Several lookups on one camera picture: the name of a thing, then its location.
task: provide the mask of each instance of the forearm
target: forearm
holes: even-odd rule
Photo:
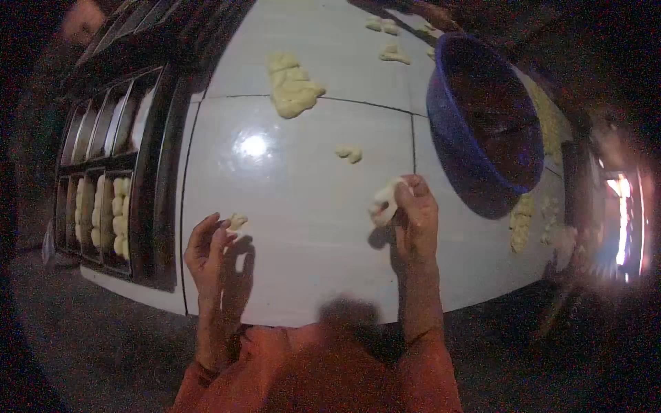
[[[412,260],[407,266],[403,328],[407,343],[429,330],[443,331],[436,259]]]
[[[198,307],[200,314],[195,360],[205,369],[220,371],[227,362],[227,341],[231,335],[230,328],[216,299],[200,299]]]

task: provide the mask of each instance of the orange clothing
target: orange clothing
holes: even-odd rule
[[[389,369],[347,335],[321,338],[318,324],[287,331],[282,366],[244,349],[220,375],[192,363],[169,412],[462,412],[441,332],[420,337]]]

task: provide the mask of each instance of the dark background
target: dark background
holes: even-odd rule
[[[19,101],[24,82],[29,78],[36,58],[50,41],[72,3],[55,0],[3,2],[0,179],[4,183],[12,181],[8,175],[7,164],[12,111]],[[101,2],[102,9],[107,13],[118,4],[118,1]],[[655,12],[658,14],[658,7],[652,1],[609,2],[607,5],[589,2],[589,9],[588,2],[584,4],[583,7],[576,7],[573,13],[578,15],[581,22],[600,34],[604,47],[611,50],[612,79],[623,91],[632,112],[640,122],[640,148],[654,169],[655,182],[659,182],[661,145],[657,131],[661,126],[658,110],[661,105],[661,80],[658,74],[661,43],[660,21],[655,15]],[[3,185],[3,211],[0,212],[5,217],[10,215],[12,208],[11,204],[7,204],[6,188],[7,185]],[[661,205],[658,185],[655,200],[656,211],[659,211]],[[661,232],[658,220],[655,225],[655,234],[658,234]],[[62,411],[59,396],[46,382],[40,366],[33,362],[15,316],[13,293],[8,283],[11,234],[6,234],[6,231],[7,228],[1,229],[3,248],[0,250],[0,365],[3,371],[0,377],[0,408],[3,411]],[[592,400],[592,403],[581,406],[577,411],[661,411],[658,269],[658,254],[655,254],[651,275],[655,277],[656,289],[648,291],[643,297],[632,297],[624,302],[623,310],[618,315],[619,320],[614,323],[617,328],[613,335],[615,339],[607,344],[611,353],[609,371],[603,374],[597,387],[584,395],[586,403],[587,400]],[[526,300],[525,297],[516,299],[522,303]],[[510,310],[516,313],[517,308],[510,306]],[[584,314],[584,324],[598,324],[602,316],[588,311]],[[516,334],[512,331],[506,332],[507,328],[512,327],[503,327],[504,334]],[[586,334],[580,338],[588,341],[590,339]],[[580,346],[580,341],[573,342],[572,346]]]

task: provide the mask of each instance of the person's right hand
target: person's right hand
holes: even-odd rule
[[[404,175],[395,188],[397,252],[408,263],[436,259],[438,205],[420,175]]]

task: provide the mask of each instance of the plastic bowl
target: plastic bowl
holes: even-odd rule
[[[539,182],[544,149],[533,103],[510,64],[482,42],[438,39],[427,111],[437,151],[462,173],[515,194]]]

